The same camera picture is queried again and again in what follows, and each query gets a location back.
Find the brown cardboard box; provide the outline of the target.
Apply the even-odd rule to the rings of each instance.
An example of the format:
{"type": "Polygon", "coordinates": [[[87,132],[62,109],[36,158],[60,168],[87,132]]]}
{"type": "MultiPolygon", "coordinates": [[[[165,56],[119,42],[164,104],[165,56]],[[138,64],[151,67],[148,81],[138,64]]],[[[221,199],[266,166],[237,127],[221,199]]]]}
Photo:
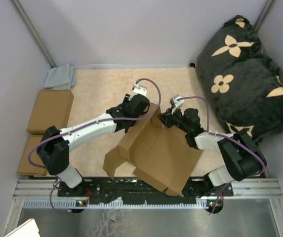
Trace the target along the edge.
{"type": "Polygon", "coordinates": [[[103,169],[110,178],[123,163],[135,166],[133,174],[169,196],[181,193],[202,151],[190,148],[185,133],[166,128],[158,119],[161,110],[151,103],[152,117],[138,121],[118,145],[105,154],[103,169]]]}

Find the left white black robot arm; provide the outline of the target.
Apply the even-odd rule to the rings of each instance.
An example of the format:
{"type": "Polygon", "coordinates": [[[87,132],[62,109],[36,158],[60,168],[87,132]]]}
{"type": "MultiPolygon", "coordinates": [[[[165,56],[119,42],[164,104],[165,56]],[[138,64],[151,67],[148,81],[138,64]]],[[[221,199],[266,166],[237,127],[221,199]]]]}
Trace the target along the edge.
{"type": "Polygon", "coordinates": [[[70,164],[69,154],[75,148],[100,136],[120,130],[128,132],[150,106],[148,98],[141,94],[125,97],[116,107],[108,109],[95,119],[80,125],[58,130],[48,128],[36,152],[50,175],[63,181],[75,196],[85,192],[86,184],[80,173],[70,164]]]}

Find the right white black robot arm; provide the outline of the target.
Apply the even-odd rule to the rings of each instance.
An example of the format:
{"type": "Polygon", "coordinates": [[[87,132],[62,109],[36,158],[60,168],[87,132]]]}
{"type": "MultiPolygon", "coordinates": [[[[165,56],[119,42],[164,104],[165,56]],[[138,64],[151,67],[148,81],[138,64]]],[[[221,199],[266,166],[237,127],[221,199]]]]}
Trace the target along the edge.
{"type": "Polygon", "coordinates": [[[210,196],[220,191],[221,185],[242,181],[258,174],[266,167],[266,161],[247,132],[236,134],[212,133],[204,130],[200,124],[198,110],[189,108],[169,108],[158,115],[167,128],[173,126],[185,132],[189,147],[197,150],[215,151],[221,154],[224,165],[204,176],[203,189],[210,196]]]}

